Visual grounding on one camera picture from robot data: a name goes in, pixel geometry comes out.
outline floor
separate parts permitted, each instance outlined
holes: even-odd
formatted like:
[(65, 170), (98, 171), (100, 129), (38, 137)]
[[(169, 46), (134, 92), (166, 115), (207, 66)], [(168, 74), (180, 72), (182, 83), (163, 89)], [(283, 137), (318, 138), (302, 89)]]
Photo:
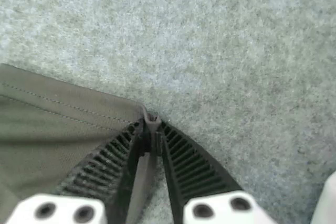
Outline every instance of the floor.
[[(336, 0), (0, 0), (0, 63), (146, 104), (279, 223), (336, 170)], [(142, 224), (172, 223), (162, 163)]]

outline fabric stitching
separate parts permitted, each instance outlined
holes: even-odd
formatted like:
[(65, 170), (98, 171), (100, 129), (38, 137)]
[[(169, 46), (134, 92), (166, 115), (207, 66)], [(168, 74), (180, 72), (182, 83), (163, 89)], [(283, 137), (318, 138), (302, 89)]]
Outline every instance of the fabric stitching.
[(83, 121), (83, 120), (79, 120), (79, 119), (76, 119), (76, 118), (71, 118), (71, 117), (66, 116), (66, 115), (62, 115), (62, 114), (59, 114), (59, 113), (56, 113), (56, 112), (52, 112), (52, 111), (49, 111), (49, 110), (45, 110), (45, 109), (39, 108), (39, 107), (37, 107), (37, 106), (35, 106), (35, 105), (29, 104), (29, 103), (26, 103), (26, 102), (22, 102), (22, 101), (20, 101), (20, 100), (16, 100), (16, 99), (14, 99), (14, 98), (7, 97), (7, 96), (2, 95), (2, 94), (0, 94), (0, 97), (4, 97), (4, 98), (6, 98), (6, 99), (8, 99), (8, 100), (10, 100), (10, 101), (14, 101), (14, 102), (21, 103), (21, 104), (23, 104), (23, 105), (25, 105), (25, 106), (31, 106), (31, 107), (33, 107), (33, 108), (35, 108), (35, 109), (37, 109), (37, 110), (41, 110), (41, 111), (44, 111), (44, 112), (48, 112), (48, 113), (50, 113), (50, 114), (60, 116), (61, 118), (70, 119), (70, 120), (72, 120), (72, 121), (79, 122), (79, 123), (83, 123), (83, 124), (86, 124), (86, 125), (90, 125), (90, 126), (95, 127), (95, 128), (104, 129), (104, 130), (108, 130), (108, 131), (116, 131), (116, 132), (117, 132), (117, 130), (115, 130), (115, 129), (107, 128), (107, 127), (104, 127), (104, 126), (99, 126), (99, 125), (92, 124), (92, 123), (89, 123), (89, 122), (86, 122), (86, 121)]
[(67, 106), (67, 107), (70, 107), (70, 108), (73, 108), (73, 109), (76, 109), (76, 110), (79, 110), (79, 111), (83, 111), (83, 112), (86, 112), (86, 113), (89, 113), (89, 114), (92, 114), (92, 115), (98, 115), (98, 116), (102, 116), (104, 118), (108, 118), (108, 119), (112, 119), (112, 120), (117, 120), (117, 121), (120, 121), (120, 122), (132, 123), (131, 121), (128, 121), (128, 120), (124, 120), (124, 119), (120, 119), (120, 118), (114, 118), (114, 117), (108, 116), (108, 115), (102, 115), (102, 114), (99, 114), (97, 112), (92, 112), (92, 111), (89, 111), (89, 110), (86, 110), (86, 109), (83, 109), (83, 108), (80, 108), (80, 107), (77, 107), (77, 106), (72, 106), (70, 104), (66, 104), (66, 103), (63, 103), (63, 102), (60, 102), (60, 101), (57, 101), (57, 100), (53, 100), (53, 99), (44, 97), (42, 95), (38, 95), (38, 94), (35, 94), (33, 92), (30, 92), (30, 91), (27, 91), (27, 90), (24, 90), (24, 89), (21, 89), (21, 88), (18, 88), (18, 87), (6, 84), (4, 82), (2, 82), (2, 85), (6, 86), (6, 87), (9, 87), (9, 88), (12, 88), (12, 89), (16, 89), (16, 90), (21, 91), (21, 92), (25, 92), (25, 93), (30, 94), (30, 95), (34, 95), (36, 97), (39, 97), (41, 99), (44, 99), (44, 100), (47, 100), (47, 101), (50, 101), (50, 102), (58, 103), (58, 104), (60, 104), (62, 106)]

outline ridged rubber pad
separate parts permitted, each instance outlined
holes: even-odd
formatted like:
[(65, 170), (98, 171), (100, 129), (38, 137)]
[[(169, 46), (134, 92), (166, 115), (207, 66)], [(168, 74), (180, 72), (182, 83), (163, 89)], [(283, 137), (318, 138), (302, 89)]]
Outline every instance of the ridged rubber pad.
[(175, 224), (182, 224), (183, 207), (190, 199), (241, 190), (228, 171), (188, 136), (165, 122), (162, 134), (162, 158)]
[(137, 171), (143, 122), (135, 122), (87, 155), (71, 170), (55, 194), (104, 202), (109, 223), (124, 223)]

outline cloth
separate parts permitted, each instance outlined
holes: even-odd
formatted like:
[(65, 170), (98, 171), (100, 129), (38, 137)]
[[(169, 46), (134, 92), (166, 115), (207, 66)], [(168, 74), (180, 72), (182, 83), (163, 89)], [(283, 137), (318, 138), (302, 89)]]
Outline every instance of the cloth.
[(0, 223), (142, 116), (136, 102), (0, 65)]

